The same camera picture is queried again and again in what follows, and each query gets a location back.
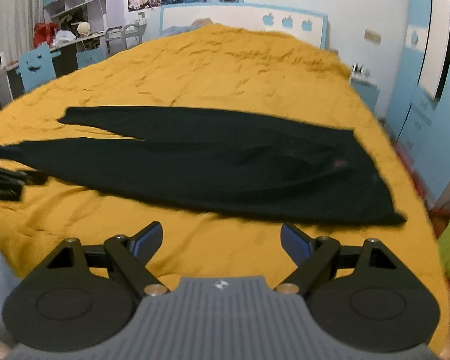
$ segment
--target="yellow bedspread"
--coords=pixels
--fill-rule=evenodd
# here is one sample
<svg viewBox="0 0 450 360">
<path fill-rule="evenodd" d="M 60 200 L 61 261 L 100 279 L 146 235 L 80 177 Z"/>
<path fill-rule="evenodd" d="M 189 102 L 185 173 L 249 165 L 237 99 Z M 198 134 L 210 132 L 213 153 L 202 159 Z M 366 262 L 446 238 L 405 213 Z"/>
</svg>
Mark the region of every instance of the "yellow bedspread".
<svg viewBox="0 0 450 360">
<path fill-rule="evenodd" d="M 442 316 L 430 344 L 438 353 L 449 325 L 449 295 L 424 206 L 371 112 L 348 84 L 349 70 L 330 52 L 277 32 L 221 25 L 144 43 L 54 80 L 0 112 L 0 143 L 65 137 L 116 138 L 56 121 L 69 106 L 162 105 L 259 112 L 353 128 L 408 221 L 401 227 L 300 226 L 343 244 L 380 238 L 431 290 Z M 120 158 L 110 153 L 120 165 Z M 70 158 L 73 167 L 79 161 Z M 2 162 L 11 169 L 20 164 Z M 295 265 L 280 246 L 280 223 L 195 214 L 100 194 L 52 178 L 26 187 L 22 202 L 0 202 L 0 249 L 25 276 L 64 237 L 102 243 L 151 221 L 163 245 L 147 268 L 170 288 L 181 276 L 264 275 L 270 286 Z"/>
</svg>

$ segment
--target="red bag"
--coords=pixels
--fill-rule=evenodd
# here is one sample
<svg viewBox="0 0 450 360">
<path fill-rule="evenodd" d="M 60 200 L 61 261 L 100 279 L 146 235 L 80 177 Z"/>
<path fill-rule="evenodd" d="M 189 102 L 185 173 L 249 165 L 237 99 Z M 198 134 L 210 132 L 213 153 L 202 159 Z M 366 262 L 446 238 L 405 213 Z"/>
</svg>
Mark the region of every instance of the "red bag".
<svg viewBox="0 0 450 360">
<path fill-rule="evenodd" d="M 56 23 L 37 23 L 34 28 L 34 48 L 37 48 L 43 42 L 51 45 L 59 29 L 60 27 Z"/>
</svg>

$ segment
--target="wardrobe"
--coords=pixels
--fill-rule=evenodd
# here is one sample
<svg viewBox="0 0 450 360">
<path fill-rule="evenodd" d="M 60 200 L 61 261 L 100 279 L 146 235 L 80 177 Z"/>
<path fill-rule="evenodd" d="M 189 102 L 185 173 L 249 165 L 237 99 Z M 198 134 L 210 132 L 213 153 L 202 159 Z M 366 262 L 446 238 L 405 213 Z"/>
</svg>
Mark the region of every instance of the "wardrobe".
<svg viewBox="0 0 450 360">
<path fill-rule="evenodd" d="M 429 208 L 450 208 L 450 0 L 409 0 L 385 128 L 423 182 Z"/>
</svg>

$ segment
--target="headboard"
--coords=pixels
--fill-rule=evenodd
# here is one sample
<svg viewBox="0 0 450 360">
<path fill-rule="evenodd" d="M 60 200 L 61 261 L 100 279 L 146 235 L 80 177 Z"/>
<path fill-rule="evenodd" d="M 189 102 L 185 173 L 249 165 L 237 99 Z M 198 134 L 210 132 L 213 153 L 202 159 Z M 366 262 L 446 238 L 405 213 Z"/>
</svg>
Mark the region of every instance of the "headboard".
<svg viewBox="0 0 450 360">
<path fill-rule="evenodd" d="M 190 26 L 196 19 L 252 31 L 282 31 L 325 48 L 327 15 L 305 9 L 249 3 L 193 3 L 162 5 L 160 35 L 173 26 Z"/>
</svg>

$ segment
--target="chair backrest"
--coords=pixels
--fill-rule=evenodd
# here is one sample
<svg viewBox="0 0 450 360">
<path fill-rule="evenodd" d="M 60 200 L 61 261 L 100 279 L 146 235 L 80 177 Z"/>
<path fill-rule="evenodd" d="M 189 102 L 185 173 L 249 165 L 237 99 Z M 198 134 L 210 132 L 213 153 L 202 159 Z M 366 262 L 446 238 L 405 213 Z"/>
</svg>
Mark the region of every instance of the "chair backrest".
<svg viewBox="0 0 450 360">
<path fill-rule="evenodd" d="M 18 66 L 25 92 L 56 79 L 52 55 L 47 44 L 23 54 L 18 59 Z"/>
</svg>

